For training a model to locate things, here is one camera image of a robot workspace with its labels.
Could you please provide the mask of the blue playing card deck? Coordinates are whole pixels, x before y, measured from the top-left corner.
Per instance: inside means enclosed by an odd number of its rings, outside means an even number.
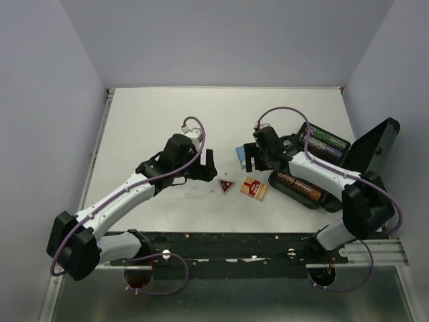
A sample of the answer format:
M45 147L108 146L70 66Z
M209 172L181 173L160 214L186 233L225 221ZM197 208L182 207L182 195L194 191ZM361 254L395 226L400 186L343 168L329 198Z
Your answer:
M239 160L241 168L245 168L246 167L246 159L245 159L245 149L244 149L244 146L236 147L235 151L237 153L237 158Z

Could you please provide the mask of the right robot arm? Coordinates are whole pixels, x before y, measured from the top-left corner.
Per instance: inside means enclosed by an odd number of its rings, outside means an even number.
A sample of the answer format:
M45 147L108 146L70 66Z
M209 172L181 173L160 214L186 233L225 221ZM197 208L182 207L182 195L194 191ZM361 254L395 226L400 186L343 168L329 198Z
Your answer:
M340 245L368 239L395 214L393 199L378 174L361 174L321 160L308 151L309 135L303 146L285 145L267 126L255 131L253 138L253 143L243 145L247 172L275 170L301 178L342 203L342 218L317 232L308 246L313 261L325 262Z

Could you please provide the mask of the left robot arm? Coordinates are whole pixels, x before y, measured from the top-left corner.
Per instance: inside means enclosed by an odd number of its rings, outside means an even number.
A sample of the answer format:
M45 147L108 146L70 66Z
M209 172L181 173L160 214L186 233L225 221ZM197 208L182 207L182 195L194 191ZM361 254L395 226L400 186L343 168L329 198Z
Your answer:
M121 234L125 247L105 247L105 234L138 205L175 186L175 179L210 182L217 175L213 150L204 149L205 134L200 128L174 134L164 149L142 162L117 189L99 202L75 214L67 211L56 216L46 252L52 258L50 273L60 266L65 274L79 281L98 264L127 258L132 264L143 264L149 255L136 233Z

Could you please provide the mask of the red Texas Hold'em card deck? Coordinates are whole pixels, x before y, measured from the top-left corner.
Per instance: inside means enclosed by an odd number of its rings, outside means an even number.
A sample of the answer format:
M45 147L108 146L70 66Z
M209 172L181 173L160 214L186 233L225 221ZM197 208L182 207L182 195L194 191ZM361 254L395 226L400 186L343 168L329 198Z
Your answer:
M247 177L241 185L240 192L257 201L262 201L267 193L268 185L251 177Z

